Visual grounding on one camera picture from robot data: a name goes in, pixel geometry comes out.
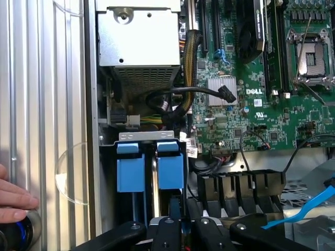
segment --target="hand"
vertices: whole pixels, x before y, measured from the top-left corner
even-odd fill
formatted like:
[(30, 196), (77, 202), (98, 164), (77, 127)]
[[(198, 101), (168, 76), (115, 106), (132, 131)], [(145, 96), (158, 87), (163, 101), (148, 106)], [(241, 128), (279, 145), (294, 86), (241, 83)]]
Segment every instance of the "hand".
[(0, 223), (21, 221), (27, 215), (26, 209), (34, 209), (39, 204), (28, 191), (7, 182), (7, 177), (6, 168), (0, 164)]

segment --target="green circuit board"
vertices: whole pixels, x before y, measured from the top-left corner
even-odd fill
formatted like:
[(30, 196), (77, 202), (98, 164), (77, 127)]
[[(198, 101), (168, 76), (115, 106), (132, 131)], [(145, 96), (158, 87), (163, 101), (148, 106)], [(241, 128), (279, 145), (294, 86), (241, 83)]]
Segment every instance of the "green circuit board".
[[(207, 1), (207, 9), (210, 9), (210, 2)], [(292, 21), (292, 12), (297, 15), (300, 11), (317, 11), (327, 13), (327, 18), (321, 21), (312, 21), (308, 32), (319, 32), (324, 30), (329, 36), (331, 42), (331, 51), (326, 54), (330, 56), (330, 62), (334, 62), (332, 25), (330, 12), (321, 6), (318, 9), (306, 8), (299, 9), (299, 6), (288, 5), (284, 14), (285, 32), (294, 28), (296, 32), (304, 33), (307, 20)], [(208, 87), (208, 80), (211, 78), (221, 78), (233, 76), (236, 78), (238, 103), (236, 105), (210, 106), (209, 97), (206, 94), (197, 93), (193, 103), (193, 124), (196, 127), (194, 137), (198, 143), (199, 153), (220, 155), (229, 152), (239, 151), (239, 140), (241, 133), (247, 129), (256, 131), (269, 142), (271, 149), (286, 150), (296, 147), (299, 140), (309, 136), (321, 133), (335, 133), (335, 88), (330, 87), (328, 90), (324, 86), (316, 86), (313, 89), (325, 101), (323, 105), (316, 100), (313, 95), (303, 88), (298, 88), (291, 94), (290, 98), (269, 96), (271, 88), (280, 85), (278, 79), (278, 67), (270, 67), (275, 75), (272, 78), (272, 85), (266, 83), (264, 70), (264, 57), (260, 55), (251, 63), (243, 64), (237, 56), (237, 27), (236, 12), (233, 11), (229, 17), (224, 15), (225, 10), (223, 3), (222, 8), (221, 34), (222, 45), (226, 53), (228, 63), (214, 59), (214, 41), (212, 34), (212, 19), (208, 18), (209, 23), (209, 52), (203, 56), (199, 52), (198, 57), (198, 85)], [(266, 30), (269, 46), (276, 50), (272, 43), (272, 38), (277, 37), (271, 28)], [(293, 65), (297, 64), (296, 58), (292, 58)], [(328, 65), (328, 71), (333, 72), (334, 66)], [(296, 66), (289, 64), (289, 73), (296, 73)], [(292, 78), (289, 79), (290, 90), (292, 90)], [(254, 136), (246, 136), (244, 139), (244, 149), (246, 151), (260, 150), (261, 141)], [(331, 143), (315, 144), (312, 146), (331, 146)]]

